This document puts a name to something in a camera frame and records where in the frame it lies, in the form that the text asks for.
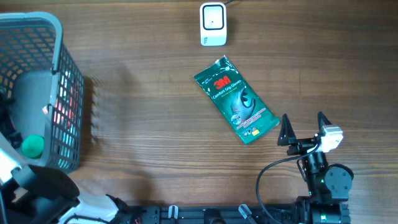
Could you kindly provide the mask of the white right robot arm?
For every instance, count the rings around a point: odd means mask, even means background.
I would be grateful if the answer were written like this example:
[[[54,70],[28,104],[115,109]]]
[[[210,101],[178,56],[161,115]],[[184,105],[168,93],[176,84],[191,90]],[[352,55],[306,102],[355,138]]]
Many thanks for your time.
[[[286,114],[277,144],[288,146],[289,156],[299,156],[298,169],[308,187],[308,197],[299,196],[292,207],[294,223],[350,224],[347,201],[354,173],[343,164],[329,164],[326,153],[343,140],[343,130],[318,113],[318,128],[312,138],[298,139]]]

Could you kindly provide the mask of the red Nescafe sachet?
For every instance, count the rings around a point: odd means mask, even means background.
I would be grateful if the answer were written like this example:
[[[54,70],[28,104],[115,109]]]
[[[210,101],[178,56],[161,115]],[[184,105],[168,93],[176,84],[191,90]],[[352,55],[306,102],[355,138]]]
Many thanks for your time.
[[[59,97],[55,101],[53,121],[62,125],[68,132],[75,134],[77,115],[79,112],[79,92],[75,85],[64,83],[59,88]]]

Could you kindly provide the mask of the green 3M gloves packet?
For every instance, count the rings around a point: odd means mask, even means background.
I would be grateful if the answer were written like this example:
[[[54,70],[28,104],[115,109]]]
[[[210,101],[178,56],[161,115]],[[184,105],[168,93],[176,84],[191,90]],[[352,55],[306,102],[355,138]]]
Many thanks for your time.
[[[194,79],[244,144],[252,143],[280,123],[227,57],[218,59]]]

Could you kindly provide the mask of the green lid jar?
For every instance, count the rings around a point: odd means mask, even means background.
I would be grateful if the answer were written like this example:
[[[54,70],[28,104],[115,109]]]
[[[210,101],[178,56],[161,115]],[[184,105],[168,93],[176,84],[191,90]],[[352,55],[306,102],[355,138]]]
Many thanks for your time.
[[[30,135],[21,144],[22,154],[30,159],[38,159],[44,151],[44,138],[40,135]]]

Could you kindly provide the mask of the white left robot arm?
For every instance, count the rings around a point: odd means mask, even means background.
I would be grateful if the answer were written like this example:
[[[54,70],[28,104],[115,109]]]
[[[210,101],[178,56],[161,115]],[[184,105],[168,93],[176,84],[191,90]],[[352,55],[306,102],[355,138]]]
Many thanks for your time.
[[[129,207],[110,195],[80,192],[60,170],[29,165],[1,136],[1,223],[130,223]]]

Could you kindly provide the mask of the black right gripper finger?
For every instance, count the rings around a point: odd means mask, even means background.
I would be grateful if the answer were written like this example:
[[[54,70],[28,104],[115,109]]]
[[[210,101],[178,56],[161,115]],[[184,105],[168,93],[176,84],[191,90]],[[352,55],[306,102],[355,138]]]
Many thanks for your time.
[[[323,132],[323,127],[324,126],[329,126],[331,125],[331,122],[327,119],[327,117],[324,115],[322,111],[318,112],[318,128],[319,131],[322,133]]]
[[[281,129],[277,140],[278,146],[290,146],[297,141],[296,135],[292,128],[290,119],[287,114],[282,116]]]

